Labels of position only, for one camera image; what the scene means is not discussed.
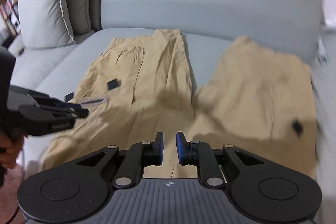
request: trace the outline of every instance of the pillow piping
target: pillow piping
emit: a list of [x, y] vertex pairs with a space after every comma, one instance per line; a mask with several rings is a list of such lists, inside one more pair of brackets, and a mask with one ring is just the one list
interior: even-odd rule
[[72, 35], [70, 35], [68, 25], [67, 25], [67, 23], [66, 23], [66, 21], [65, 21], [65, 19], [64, 19], [64, 12], [63, 12], [63, 7], [62, 7], [62, 0], [59, 0], [59, 6], [60, 6], [60, 8], [61, 8], [62, 19], [63, 19], [64, 25], [65, 25], [65, 27], [66, 27], [66, 29], [67, 29], [68, 35], [70, 36], [72, 43], [73, 43], [73, 44], [76, 44], [74, 38], [72, 37]]

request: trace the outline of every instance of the black tag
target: black tag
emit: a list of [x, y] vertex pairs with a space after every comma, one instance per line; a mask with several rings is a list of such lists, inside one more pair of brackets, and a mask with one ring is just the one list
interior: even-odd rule
[[64, 97], [64, 101], [65, 101], [65, 102], [68, 102], [68, 101], [70, 101], [73, 97], [74, 97], [74, 93], [71, 92], [71, 93], [69, 93], [68, 95], [66, 95], [66, 96]]
[[302, 126], [302, 124], [298, 120], [295, 120], [295, 121], [292, 122], [292, 127], [293, 127], [296, 135], [298, 137], [300, 137], [301, 134], [302, 134], [302, 132], [303, 132], [303, 126]]
[[112, 80], [112, 81], [110, 81], [110, 82], [107, 83], [107, 88], [109, 90], [115, 89], [117, 87], [119, 87], [119, 83], [118, 83], [118, 81], [116, 79], [114, 79], [114, 80]]

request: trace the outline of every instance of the metal rivet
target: metal rivet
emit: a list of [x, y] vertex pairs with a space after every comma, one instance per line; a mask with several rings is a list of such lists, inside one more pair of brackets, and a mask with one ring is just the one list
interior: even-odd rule
[[115, 183], [120, 185], [120, 186], [126, 186], [126, 185], [130, 184], [131, 182], [132, 182], [132, 180], [130, 178], [126, 178], [126, 177], [117, 178], [115, 180]]
[[211, 186], [218, 186], [223, 183], [223, 180], [220, 178], [209, 178], [207, 179], [207, 183]]

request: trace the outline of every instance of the wrinkled fabric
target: wrinkled fabric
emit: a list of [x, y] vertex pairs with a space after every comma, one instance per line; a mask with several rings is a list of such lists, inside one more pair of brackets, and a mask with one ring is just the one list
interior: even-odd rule
[[[108, 91], [107, 82], [120, 87]], [[195, 177], [194, 166], [178, 163], [175, 134], [233, 144], [315, 177], [315, 103], [310, 69], [294, 55], [259, 47], [238, 37], [219, 60], [208, 85], [192, 100], [189, 65], [178, 30], [152, 36], [115, 38], [89, 67], [73, 102], [106, 97], [74, 129], [58, 133], [42, 170], [107, 145], [128, 149], [164, 133], [163, 166], [145, 168], [145, 177]], [[303, 132], [292, 127], [299, 121]]]

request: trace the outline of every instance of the human hand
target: human hand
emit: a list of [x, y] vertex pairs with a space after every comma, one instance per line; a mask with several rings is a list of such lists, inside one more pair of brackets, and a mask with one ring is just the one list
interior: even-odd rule
[[16, 158], [18, 157], [22, 146], [24, 144], [24, 136], [27, 134], [22, 134], [21, 138], [16, 142], [12, 141], [6, 136], [6, 134], [0, 130], [0, 148], [4, 148], [6, 152], [0, 153], [0, 164], [4, 168], [14, 168], [16, 165]]

